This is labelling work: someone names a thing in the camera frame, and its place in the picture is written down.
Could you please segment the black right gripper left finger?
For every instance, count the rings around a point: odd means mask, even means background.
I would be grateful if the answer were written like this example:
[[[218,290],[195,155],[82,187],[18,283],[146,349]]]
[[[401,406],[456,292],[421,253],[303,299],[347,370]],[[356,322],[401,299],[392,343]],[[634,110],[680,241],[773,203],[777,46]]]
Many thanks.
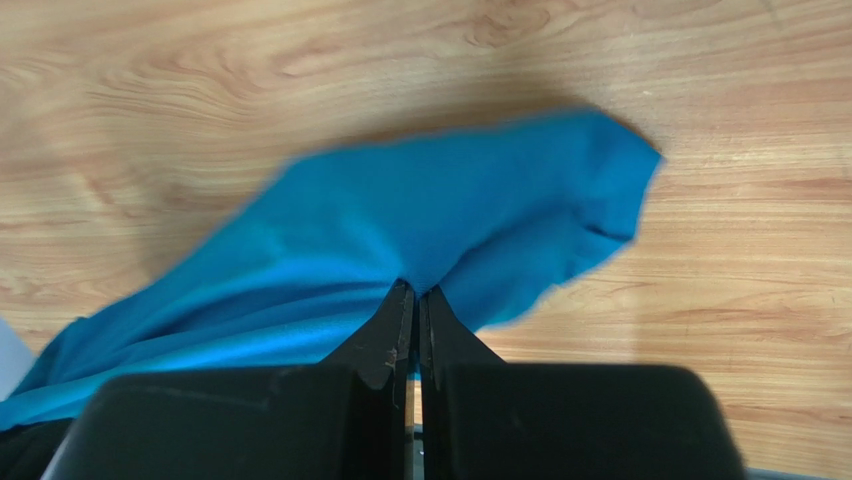
[[[413,479],[416,298],[396,281],[378,310],[323,362],[354,371],[344,437],[345,479]]]

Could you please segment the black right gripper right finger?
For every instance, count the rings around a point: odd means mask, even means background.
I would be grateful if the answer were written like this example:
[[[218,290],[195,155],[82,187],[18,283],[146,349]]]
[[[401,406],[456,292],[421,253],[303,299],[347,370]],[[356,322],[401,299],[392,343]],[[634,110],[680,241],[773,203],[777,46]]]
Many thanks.
[[[426,479],[469,479],[465,461],[483,420],[473,376],[504,361],[457,318],[443,290],[419,302],[419,373]]]

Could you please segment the blue t shirt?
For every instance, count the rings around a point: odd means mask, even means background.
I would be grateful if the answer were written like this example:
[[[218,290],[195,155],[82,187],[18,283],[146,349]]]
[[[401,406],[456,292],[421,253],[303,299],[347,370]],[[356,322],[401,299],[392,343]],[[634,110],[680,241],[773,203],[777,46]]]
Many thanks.
[[[470,329],[513,320],[634,239],[661,160],[594,110],[303,159],[162,278],[61,331],[1,427],[76,417],[121,375],[318,361],[399,280],[441,288]]]

